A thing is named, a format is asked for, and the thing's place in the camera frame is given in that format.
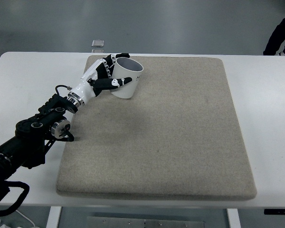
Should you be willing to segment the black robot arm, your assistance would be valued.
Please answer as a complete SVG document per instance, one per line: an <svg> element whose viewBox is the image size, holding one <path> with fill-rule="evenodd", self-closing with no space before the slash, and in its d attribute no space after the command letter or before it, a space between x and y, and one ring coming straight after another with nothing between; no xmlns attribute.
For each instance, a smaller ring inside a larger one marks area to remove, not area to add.
<svg viewBox="0 0 285 228"><path fill-rule="evenodd" d="M8 181L21 166L33 168L45 163L45 156L56 141L72 142L70 122L64 117L69 111L76 113L87 102L80 87L72 89L67 97L55 93L34 116L16 124L15 135L0 145L0 201L11 187L22 188L16 200L20 205L29 192L29 186L20 181Z"/></svg>

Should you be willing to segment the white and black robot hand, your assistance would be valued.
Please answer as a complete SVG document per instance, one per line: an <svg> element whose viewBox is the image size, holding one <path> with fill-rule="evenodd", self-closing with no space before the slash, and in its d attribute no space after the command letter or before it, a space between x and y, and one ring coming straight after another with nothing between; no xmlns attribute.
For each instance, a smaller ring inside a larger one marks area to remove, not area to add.
<svg viewBox="0 0 285 228"><path fill-rule="evenodd" d="M96 60L80 78L77 87L68 93L68 100L76 106L87 103L91 98L97 97L103 90L116 88L112 79L114 64L117 58L130 58L128 53L110 54Z"/></svg>

